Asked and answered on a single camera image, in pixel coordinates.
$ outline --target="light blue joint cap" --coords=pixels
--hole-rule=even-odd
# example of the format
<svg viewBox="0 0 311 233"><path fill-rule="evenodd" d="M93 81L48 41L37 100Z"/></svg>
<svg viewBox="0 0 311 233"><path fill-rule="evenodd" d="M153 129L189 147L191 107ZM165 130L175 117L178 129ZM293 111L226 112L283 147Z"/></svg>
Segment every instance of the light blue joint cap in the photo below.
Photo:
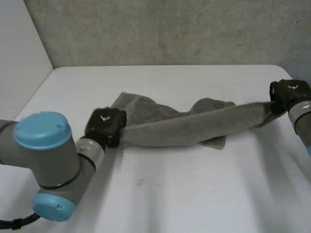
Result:
<svg viewBox="0 0 311 233"><path fill-rule="evenodd" d="M71 139L66 117L56 112L32 114L14 128L14 139L31 150L52 150Z"/></svg>
<svg viewBox="0 0 311 233"><path fill-rule="evenodd" d="M72 201L49 193L37 193L33 200L35 213L50 221L66 221L76 208Z"/></svg>

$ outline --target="gray robot arm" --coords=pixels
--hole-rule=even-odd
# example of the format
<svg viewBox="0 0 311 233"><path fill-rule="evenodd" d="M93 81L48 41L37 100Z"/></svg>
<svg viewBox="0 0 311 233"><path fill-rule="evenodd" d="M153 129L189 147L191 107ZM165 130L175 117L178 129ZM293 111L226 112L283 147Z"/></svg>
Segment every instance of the gray robot arm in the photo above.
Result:
<svg viewBox="0 0 311 233"><path fill-rule="evenodd" d="M311 154L311 89L305 81L281 80L270 84L273 114L288 112L296 134Z"/></svg>
<svg viewBox="0 0 311 233"><path fill-rule="evenodd" d="M59 113L34 114L21 122L2 120L0 162L31 169L40 186L33 210L48 220L65 221L79 204L106 146L118 146L125 122L124 111L97 109L85 136L75 144L66 118Z"/></svg>

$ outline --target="white table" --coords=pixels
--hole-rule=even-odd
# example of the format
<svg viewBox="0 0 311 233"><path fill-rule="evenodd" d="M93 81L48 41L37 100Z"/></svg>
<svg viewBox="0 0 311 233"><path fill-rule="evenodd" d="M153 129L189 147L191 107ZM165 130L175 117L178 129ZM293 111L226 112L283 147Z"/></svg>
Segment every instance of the white table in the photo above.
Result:
<svg viewBox="0 0 311 233"><path fill-rule="evenodd" d="M277 66L63 67L52 72L17 120L60 112L77 140L92 110L111 105L120 92L187 111L204 97L268 101L270 82L280 79L290 76ZM260 130L230 135L223 150L195 145L106 155L72 219L40 219L20 232L311 231L311 159L287 115ZM0 184L0 219L32 212L38 187L30 171L1 166Z"/></svg>

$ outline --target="cloth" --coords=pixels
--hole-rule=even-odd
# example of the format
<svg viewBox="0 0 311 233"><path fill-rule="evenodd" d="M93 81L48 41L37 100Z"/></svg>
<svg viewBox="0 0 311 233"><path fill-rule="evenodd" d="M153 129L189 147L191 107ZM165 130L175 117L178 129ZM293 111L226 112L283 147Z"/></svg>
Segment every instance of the cloth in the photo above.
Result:
<svg viewBox="0 0 311 233"><path fill-rule="evenodd" d="M226 135L251 127L262 127L280 115L273 115L271 102L236 106L204 98L184 113L152 99L121 93L111 106L126 111L127 123L121 132L121 146L166 147L203 146L222 149Z"/></svg>

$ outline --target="black cable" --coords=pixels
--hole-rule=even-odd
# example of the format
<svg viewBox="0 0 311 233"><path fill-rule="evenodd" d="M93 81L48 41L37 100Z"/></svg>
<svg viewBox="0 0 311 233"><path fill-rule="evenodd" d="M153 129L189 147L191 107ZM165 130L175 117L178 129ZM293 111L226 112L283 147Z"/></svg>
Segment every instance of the black cable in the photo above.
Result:
<svg viewBox="0 0 311 233"><path fill-rule="evenodd" d="M0 220L0 230L4 230L4 229L18 230L22 226L31 224L34 221L38 220L39 218L40 218L39 215L37 215L36 213L33 213L32 215L26 218L17 218L17 219L14 219L13 221Z"/></svg>

